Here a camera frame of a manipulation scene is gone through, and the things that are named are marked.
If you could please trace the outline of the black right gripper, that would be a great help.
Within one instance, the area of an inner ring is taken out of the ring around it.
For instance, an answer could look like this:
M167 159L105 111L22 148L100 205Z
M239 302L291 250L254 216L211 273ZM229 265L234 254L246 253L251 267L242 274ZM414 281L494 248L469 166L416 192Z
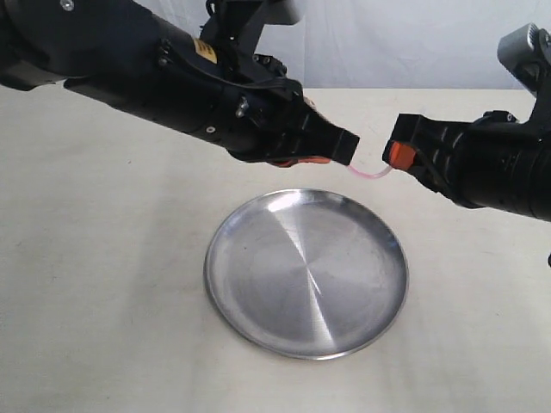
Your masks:
M486 112L474 122L400 114L382 154L427 188L462 207L523 207L529 136L510 113Z

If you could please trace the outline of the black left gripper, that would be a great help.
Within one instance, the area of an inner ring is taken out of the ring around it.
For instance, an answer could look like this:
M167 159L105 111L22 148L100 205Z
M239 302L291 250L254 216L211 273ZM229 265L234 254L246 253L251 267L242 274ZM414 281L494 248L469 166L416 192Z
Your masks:
M214 110L214 143L232 157L276 167L350 165L360 138L320 115L300 82L288 77L215 82L222 93Z

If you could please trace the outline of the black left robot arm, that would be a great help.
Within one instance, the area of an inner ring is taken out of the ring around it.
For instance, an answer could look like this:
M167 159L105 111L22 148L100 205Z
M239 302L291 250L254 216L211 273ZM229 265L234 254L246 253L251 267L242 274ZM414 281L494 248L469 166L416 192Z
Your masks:
M1 84L62 83L82 96L220 146L246 163L348 165L358 137L305 98L286 65L257 53L291 1L209 1L199 36L134 1L4 1Z

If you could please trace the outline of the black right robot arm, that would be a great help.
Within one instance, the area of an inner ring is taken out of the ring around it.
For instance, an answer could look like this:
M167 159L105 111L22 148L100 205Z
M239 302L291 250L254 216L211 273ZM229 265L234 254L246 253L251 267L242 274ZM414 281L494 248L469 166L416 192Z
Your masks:
M456 205L550 220L550 124L505 111L475 122L400 114L382 159Z

